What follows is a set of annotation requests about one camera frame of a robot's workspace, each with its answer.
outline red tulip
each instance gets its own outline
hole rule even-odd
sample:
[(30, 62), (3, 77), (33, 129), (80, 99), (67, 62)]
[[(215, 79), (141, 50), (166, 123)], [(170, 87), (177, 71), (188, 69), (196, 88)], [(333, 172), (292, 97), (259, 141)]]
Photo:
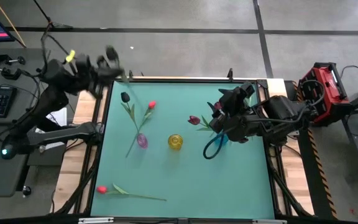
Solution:
[(215, 109), (217, 109), (217, 110), (222, 109), (222, 106), (221, 106), (221, 103), (220, 103), (220, 102), (216, 102), (216, 103), (214, 104), (214, 107), (215, 107)]
[(149, 109), (154, 109), (154, 107), (155, 107), (155, 101), (151, 101), (149, 103)]
[(96, 191), (101, 193), (101, 194), (105, 194), (107, 193), (107, 187), (106, 186), (99, 186), (96, 188)]
[(190, 119), (188, 120), (190, 124), (197, 125), (200, 123), (200, 119), (196, 116), (190, 116)]

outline yellow cup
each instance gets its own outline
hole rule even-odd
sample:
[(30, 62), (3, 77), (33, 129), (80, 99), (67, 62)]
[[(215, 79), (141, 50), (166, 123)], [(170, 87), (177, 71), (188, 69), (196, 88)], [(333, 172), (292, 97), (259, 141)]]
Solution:
[(179, 134), (172, 134), (168, 138), (168, 145), (171, 149), (180, 150), (183, 144), (183, 138)]

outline red machine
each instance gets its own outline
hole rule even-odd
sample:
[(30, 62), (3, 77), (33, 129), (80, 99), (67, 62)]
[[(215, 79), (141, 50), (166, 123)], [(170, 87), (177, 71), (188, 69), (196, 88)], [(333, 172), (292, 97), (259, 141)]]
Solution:
[(327, 126), (342, 119), (353, 110), (335, 63), (316, 62), (313, 68), (299, 80), (298, 91), (303, 99), (314, 102), (321, 98), (323, 92), (320, 85), (315, 82), (307, 82), (302, 85), (307, 80), (319, 81), (325, 87), (324, 100), (316, 105), (318, 117), (314, 120), (315, 125)]

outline orange stripe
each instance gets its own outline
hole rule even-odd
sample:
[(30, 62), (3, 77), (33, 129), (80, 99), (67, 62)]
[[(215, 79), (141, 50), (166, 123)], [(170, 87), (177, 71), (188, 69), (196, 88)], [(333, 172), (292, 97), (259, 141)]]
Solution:
[(329, 195), (327, 195), (327, 198), (328, 198), (328, 200), (329, 200), (331, 203), (333, 203), (333, 198), (332, 198), (332, 197), (330, 197)]
[(314, 141), (314, 138), (310, 138), (311, 143), (313, 143), (314, 145), (316, 144), (316, 142)]
[(336, 216), (336, 212), (333, 212), (333, 217), (338, 219), (338, 217)]
[(329, 206), (334, 210), (333, 212), (336, 213), (335, 206), (333, 204), (331, 204), (331, 203), (329, 204)]
[(322, 179), (322, 181), (323, 181), (323, 184), (325, 184), (326, 186), (328, 186), (328, 183), (327, 183), (325, 180)]
[(330, 191), (329, 191), (329, 189), (328, 189), (327, 187), (324, 187), (324, 189), (326, 189), (326, 192), (327, 192), (327, 193), (331, 194)]
[(324, 174), (323, 171), (320, 171), (320, 176), (321, 176), (321, 177), (324, 177), (324, 179), (327, 179), (327, 177), (326, 177), (326, 175)]
[(323, 166), (323, 165), (321, 164), (321, 161), (320, 161), (317, 157), (315, 157), (315, 159), (316, 159), (317, 164)]

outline white paper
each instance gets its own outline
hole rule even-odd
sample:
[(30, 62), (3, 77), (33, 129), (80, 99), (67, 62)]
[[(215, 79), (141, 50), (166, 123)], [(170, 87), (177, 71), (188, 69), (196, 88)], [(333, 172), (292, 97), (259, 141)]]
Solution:
[[(52, 112), (48, 114), (47, 118), (54, 123), (59, 124), (60, 126), (67, 125), (67, 108), (62, 108), (59, 111)], [(39, 130), (38, 128), (35, 130), (36, 133), (44, 133), (43, 131)], [(53, 147), (64, 145), (63, 142), (55, 142), (46, 145), (45, 150), (48, 150)]]

